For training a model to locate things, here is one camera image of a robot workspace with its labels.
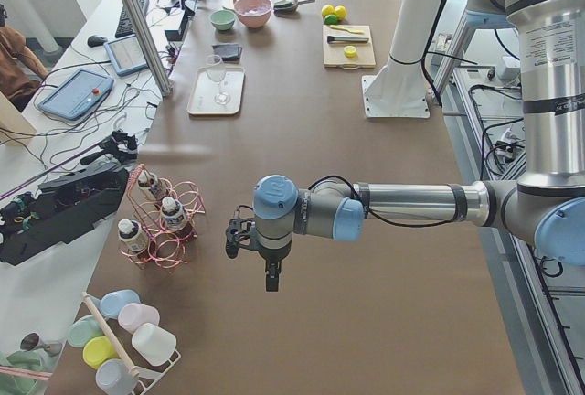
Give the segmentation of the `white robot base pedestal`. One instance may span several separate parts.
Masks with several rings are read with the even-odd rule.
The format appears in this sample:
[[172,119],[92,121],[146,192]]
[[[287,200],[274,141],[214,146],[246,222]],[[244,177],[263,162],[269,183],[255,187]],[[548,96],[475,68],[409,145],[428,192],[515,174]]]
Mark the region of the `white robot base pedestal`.
[[366,117],[430,117],[424,58],[445,1],[402,0],[387,64],[362,78]]

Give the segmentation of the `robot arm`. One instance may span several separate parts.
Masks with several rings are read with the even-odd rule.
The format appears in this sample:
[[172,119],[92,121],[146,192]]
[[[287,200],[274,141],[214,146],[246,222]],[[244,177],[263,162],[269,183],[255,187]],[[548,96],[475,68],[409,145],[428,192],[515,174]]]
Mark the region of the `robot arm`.
[[402,227],[471,221],[507,230],[561,262],[584,262],[584,0],[467,0],[473,27],[510,25],[519,35],[525,172],[469,186],[351,184],[328,176],[300,189],[261,179],[250,248],[277,290],[294,234],[356,240],[365,219]]

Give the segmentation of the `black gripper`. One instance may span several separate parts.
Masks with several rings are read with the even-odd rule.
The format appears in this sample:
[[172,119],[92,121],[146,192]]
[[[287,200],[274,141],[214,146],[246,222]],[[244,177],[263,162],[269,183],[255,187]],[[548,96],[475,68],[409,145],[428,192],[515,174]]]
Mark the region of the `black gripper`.
[[282,270],[281,259],[270,259],[265,261],[265,289],[267,292],[279,291],[279,276]]

